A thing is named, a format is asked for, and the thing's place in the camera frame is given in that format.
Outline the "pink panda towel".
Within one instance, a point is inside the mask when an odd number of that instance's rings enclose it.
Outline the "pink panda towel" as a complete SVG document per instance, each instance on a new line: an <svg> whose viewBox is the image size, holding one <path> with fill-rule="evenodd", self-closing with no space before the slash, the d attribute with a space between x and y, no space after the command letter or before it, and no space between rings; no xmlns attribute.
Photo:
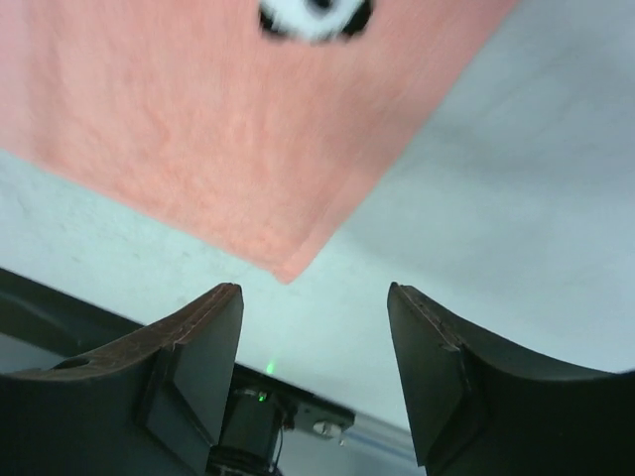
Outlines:
<svg viewBox="0 0 635 476"><path fill-rule="evenodd" d="M511 1L5 1L1 146L294 280Z"/></svg>

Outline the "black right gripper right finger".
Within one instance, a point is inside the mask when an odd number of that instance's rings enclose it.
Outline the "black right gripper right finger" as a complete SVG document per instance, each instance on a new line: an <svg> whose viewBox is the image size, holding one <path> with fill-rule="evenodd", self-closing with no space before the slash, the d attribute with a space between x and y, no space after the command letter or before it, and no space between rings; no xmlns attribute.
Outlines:
<svg viewBox="0 0 635 476"><path fill-rule="evenodd" d="M430 475L630 475L634 375L564 362L411 286L387 308L419 466Z"/></svg>

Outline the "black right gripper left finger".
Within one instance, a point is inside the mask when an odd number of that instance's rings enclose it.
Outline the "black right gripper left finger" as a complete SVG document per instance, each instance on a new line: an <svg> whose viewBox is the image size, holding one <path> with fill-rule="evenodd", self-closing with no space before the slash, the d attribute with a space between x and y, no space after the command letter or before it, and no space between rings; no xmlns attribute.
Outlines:
<svg viewBox="0 0 635 476"><path fill-rule="evenodd" d="M241 332L239 286L48 369L1 378L5 475L201 475Z"/></svg>

